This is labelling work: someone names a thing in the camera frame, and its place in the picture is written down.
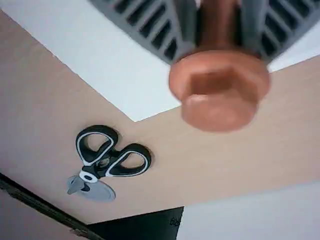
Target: wooden panel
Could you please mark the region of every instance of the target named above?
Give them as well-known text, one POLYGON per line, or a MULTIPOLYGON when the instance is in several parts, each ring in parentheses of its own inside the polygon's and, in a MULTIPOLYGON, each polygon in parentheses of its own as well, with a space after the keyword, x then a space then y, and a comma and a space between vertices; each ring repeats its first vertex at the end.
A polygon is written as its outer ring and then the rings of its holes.
POLYGON ((0 29, 0 172, 85 223, 320 179, 320 56, 273 73, 249 127, 210 134, 186 125, 179 108, 134 123, 3 13, 0 29), (117 129, 119 148, 153 152, 147 173, 103 179, 116 191, 111 203, 66 193, 82 166, 75 137, 93 124, 117 129))

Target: scissors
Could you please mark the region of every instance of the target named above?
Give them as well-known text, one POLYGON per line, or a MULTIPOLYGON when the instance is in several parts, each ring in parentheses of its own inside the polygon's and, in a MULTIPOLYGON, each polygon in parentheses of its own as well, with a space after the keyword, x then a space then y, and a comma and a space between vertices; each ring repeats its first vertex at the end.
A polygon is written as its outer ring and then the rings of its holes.
POLYGON ((76 151, 82 160, 83 167, 69 186, 68 194, 80 190, 88 192, 88 184, 94 184, 103 177, 133 177, 146 172, 151 164, 149 150, 138 143, 127 145, 124 149, 115 150, 118 142, 118 134, 111 127, 105 125, 93 125, 82 130, 75 139, 76 151), (97 151, 88 146, 88 137, 102 135, 106 137, 97 151), (143 164, 137 167, 125 167, 122 165, 131 155, 138 155, 143 159, 143 164))

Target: white ceiling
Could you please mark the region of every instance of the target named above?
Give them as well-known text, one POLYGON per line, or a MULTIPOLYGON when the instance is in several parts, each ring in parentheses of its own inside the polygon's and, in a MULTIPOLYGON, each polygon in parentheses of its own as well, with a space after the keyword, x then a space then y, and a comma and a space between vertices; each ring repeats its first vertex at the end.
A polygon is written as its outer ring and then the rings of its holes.
MULTIPOLYGON (((170 67, 132 41, 87 0, 0 0, 0 6, 133 121, 179 105, 168 88, 170 67)), ((270 70, 319 55, 319 37, 320 24, 274 61, 270 70)))

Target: white wall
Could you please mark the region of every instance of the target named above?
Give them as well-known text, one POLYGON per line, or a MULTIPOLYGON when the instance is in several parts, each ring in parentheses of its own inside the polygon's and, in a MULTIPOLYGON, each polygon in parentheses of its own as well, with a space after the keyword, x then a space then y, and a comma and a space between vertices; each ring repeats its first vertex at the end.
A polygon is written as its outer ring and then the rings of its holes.
POLYGON ((319 239, 320 182, 186 206, 177 236, 177 240, 319 239))
POLYGON ((84 240, 0 190, 1 240, 84 240))

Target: white surface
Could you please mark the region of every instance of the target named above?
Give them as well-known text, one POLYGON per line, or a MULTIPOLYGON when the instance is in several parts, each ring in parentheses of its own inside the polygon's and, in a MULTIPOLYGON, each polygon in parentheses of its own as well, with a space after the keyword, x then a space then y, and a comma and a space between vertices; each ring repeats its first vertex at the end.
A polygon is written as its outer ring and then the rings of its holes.
POLYGON ((177 240, 319 240, 319 203, 320 182, 186 206, 177 240))
MULTIPOLYGON (((117 29, 88 1, 0 0, 0 6, 133 121, 179 105, 168 88, 169 66, 117 29)), ((318 39, 320 24, 270 69, 320 54, 318 39)))

